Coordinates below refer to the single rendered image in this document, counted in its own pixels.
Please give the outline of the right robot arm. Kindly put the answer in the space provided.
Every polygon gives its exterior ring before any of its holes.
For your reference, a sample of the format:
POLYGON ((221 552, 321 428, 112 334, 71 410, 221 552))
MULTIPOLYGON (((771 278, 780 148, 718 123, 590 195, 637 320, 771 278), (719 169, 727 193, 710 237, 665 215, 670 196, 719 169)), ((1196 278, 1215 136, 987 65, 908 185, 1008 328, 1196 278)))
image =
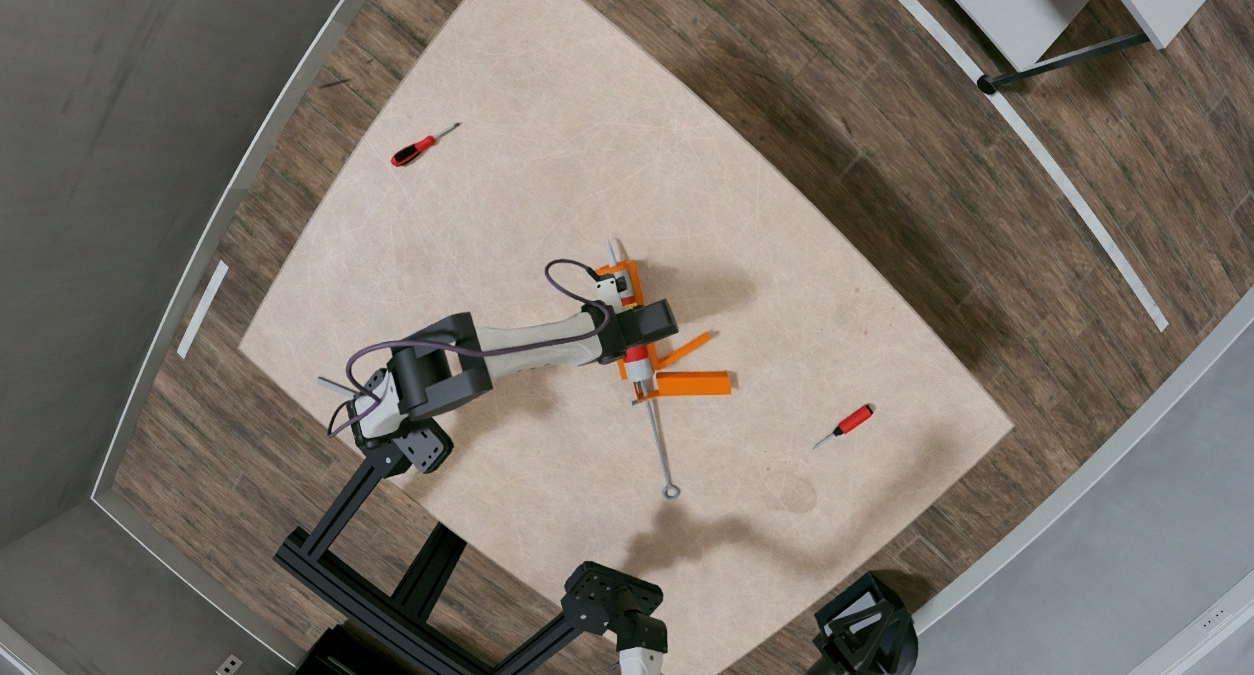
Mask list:
POLYGON ((663 654, 668 652, 668 631, 662 620, 650 615, 665 601, 661 593, 589 568, 569 595, 607 612, 606 627, 617 634, 622 675, 660 675, 663 654))

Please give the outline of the red and white cylinder with yellow stripe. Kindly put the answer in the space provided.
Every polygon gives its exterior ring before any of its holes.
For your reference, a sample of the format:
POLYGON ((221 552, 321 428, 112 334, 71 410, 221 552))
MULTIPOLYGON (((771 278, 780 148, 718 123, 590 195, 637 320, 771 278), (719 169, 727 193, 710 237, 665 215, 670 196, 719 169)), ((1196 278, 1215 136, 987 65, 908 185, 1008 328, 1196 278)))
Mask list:
MULTIPOLYGON (((613 266, 616 266, 618 263, 616 261, 614 252, 613 252, 613 250, 611 247, 609 240, 606 240, 606 246, 607 246, 607 252, 608 252, 609 267, 613 267, 613 266)), ((635 300, 635 294, 633 294, 632 284, 631 284, 631 280, 630 280, 628 267, 626 267, 624 270, 622 270, 619 272, 613 272, 613 274, 614 274, 616 279, 624 276, 624 280, 626 280, 626 284, 627 284, 627 290, 624 290, 624 291, 622 291, 622 294, 619 294, 619 299, 621 299, 622 306, 623 307, 637 306, 636 300, 635 300)), ((642 381, 645 379, 648 379, 648 378, 653 376, 653 371, 652 371, 651 363, 650 363, 650 354, 648 354, 648 350, 647 350, 646 345, 645 346, 642 345, 642 346, 630 348, 626 351, 626 354, 627 354, 627 356, 623 358, 623 361, 624 361, 624 369, 626 369, 626 373, 627 373, 627 376, 628 376, 628 381, 642 381)))

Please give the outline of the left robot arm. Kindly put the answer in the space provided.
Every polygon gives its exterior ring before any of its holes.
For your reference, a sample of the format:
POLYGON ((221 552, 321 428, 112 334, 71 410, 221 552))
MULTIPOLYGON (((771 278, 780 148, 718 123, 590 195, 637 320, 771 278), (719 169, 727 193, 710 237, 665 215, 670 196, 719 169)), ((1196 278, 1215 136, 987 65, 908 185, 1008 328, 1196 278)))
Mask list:
POLYGON ((492 381, 498 378, 551 365, 582 368, 594 361, 607 365, 626 358, 630 346, 640 343, 645 346, 678 332, 667 299, 619 314, 602 300, 593 304, 601 306, 584 304, 581 312, 566 320, 520 327, 475 326, 470 311, 455 312, 403 338, 455 341, 456 346, 482 351, 482 356, 456 351, 461 373, 451 376, 444 349, 393 348, 387 371, 374 371, 364 385, 377 396, 379 405, 352 423, 356 445, 374 450, 393 439, 418 470, 426 472, 446 450, 446 444, 424 419, 482 396, 494 389, 492 381), (609 322, 589 335, 604 321, 604 307, 609 322))

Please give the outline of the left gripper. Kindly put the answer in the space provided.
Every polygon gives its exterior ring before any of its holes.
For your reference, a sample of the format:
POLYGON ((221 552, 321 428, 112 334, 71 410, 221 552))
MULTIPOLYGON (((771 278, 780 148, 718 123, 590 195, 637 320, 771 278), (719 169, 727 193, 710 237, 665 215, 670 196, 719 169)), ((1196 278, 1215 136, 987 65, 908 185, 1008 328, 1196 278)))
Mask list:
POLYGON ((623 307, 621 304, 619 294, 617 294, 614 277, 611 277, 601 282, 596 282, 596 289, 598 299, 604 301, 606 305, 612 305, 614 307, 614 314, 624 312, 626 310, 630 309, 633 309, 635 311, 640 307, 645 307, 645 305, 623 307))

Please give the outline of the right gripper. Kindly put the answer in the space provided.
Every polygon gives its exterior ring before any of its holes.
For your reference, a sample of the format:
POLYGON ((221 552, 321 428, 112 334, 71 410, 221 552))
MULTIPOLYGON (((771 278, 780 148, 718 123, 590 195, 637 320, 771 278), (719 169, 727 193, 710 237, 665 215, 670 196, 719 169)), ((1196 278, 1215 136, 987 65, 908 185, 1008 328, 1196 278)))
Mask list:
POLYGON ((885 600, 856 614, 831 620, 826 624, 831 629, 831 634, 828 637, 823 637, 823 634, 813 637, 813 642, 823 656, 803 675, 883 675, 884 671, 882 667, 888 674, 893 675, 897 672, 912 615, 905 609, 899 609, 895 612, 894 610, 893 605, 885 600), (870 619, 877 614, 882 614, 882 617, 877 622, 851 634, 851 625, 870 619), (887 627, 898 620, 902 622, 892 642, 892 649, 887 654, 880 646, 882 637, 887 627))

